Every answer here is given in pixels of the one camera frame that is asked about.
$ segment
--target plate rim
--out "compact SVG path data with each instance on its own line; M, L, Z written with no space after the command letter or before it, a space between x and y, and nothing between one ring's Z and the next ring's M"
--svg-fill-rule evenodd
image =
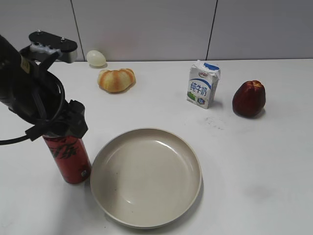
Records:
M192 201L189 203L189 205L186 207L186 209L181 213L179 214L178 216L176 216L174 219L166 222L166 223L162 223L162 224L158 224L158 225L153 225L153 226L141 226L141 225L135 225L135 224L130 224L130 223L127 223L125 221L122 221L118 218L116 218L114 215L112 215L111 213L109 213L102 205L101 203L97 200L94 192L93 192L93 187L92 187L92 182L93 182L93 165L95 164L95 161L96 159L99 157L100 153L102 152L102 150L104 148L106 148L110 143L112 143L115 139L117 139L118 137L126 134L126 133L129 133L129 132L133 132L133 131L139 131L139 130L158 130L158 131L163 131L163 132L166 132L166 133L169 133L173 136L175 136L176 138L178 138L179 140L183 141L187 146L188 148L192 151L194 157L195 157L195 160L197 162L197 165L198 165L198 170L199 170L199 183L198 183L198 188L197 188L197 192L194 196L194 198L192 199ZM192 205L194 204L194 202L196 201L198 195L199 195L199 192L200 192L200 189L201 189L201 186L202 186L202 169L201 169L201 166L200 166L200 161L195 153L195 151L193 150L193 148L189 145L188 142L186 142L183 138L179 137L178 135L170 132L170 131L167 131L167 130L163 130L163 129L160 129L160 128L154 128L154 127L144 127L144 128L136 128L136 129L132 129L132 130L129 130L129 131L126 131L126 132L123 132L122 134L119 134L117 136L115 136L114 138L110 139L109 142L107 142L101 149L100 151L97 153L93 163L92 163L92 168L91 168L91 174L90 174L90 188L91 188L91 192L92 192L92 195L93 195L93 198L95 199L96 203L98 204L98 206L112 219L114 219L115 221L117 221L118 223L120 224L123 224L127 227L130 227L130 228L137 228L137 229L154 229L154 228L159 228L159 227L162 227L162 226L165 226L169 223L172 223L174 222L175 220L179 219L181 216L183 216L191 207Z

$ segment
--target black cable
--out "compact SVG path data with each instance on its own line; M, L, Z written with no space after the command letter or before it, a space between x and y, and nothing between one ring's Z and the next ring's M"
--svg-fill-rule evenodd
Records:
M18 137L18 138L15 138L15 139L0 141L0 145L7 145L7 144L19 143L19 142L25 141L25 140L27 140L27 139L29 139L29 137L28 137L27 135L25 135L25 136Z
M45 126L51 125L60 116L60 114L62 112L62 108L63 108L63 103L65 101L65 90L64 90L62 82L57 77L53 77L53 78L55 79L55 82L60 89L60 95L61 95L60 105L59 105L58 110L55 113L55 115L46 123ZM19 143L19 142L22 142L22 141L25 141L28 139L29 139L29 136L25 135L25 136L18 137L15 139L0 141L0 145Z

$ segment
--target ceramic plate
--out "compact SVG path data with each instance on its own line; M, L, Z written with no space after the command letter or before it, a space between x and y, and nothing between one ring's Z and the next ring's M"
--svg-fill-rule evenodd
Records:
M99 152L90 184L110 217L149 229L183 215L196 200L201 179L196 154L184 140L163 130L137 129Z

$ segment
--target milk box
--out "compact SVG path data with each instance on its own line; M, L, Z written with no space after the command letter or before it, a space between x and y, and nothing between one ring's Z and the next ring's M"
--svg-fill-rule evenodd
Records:
M198 60L190 69L187 100L205 109L212 104L221 70Z

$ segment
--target red apple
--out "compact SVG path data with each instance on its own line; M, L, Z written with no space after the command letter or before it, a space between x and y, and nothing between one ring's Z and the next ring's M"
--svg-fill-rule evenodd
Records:
M233 111L244 117L253 117L265 105L265 88L257 80L247 81L236 91L233 98Z

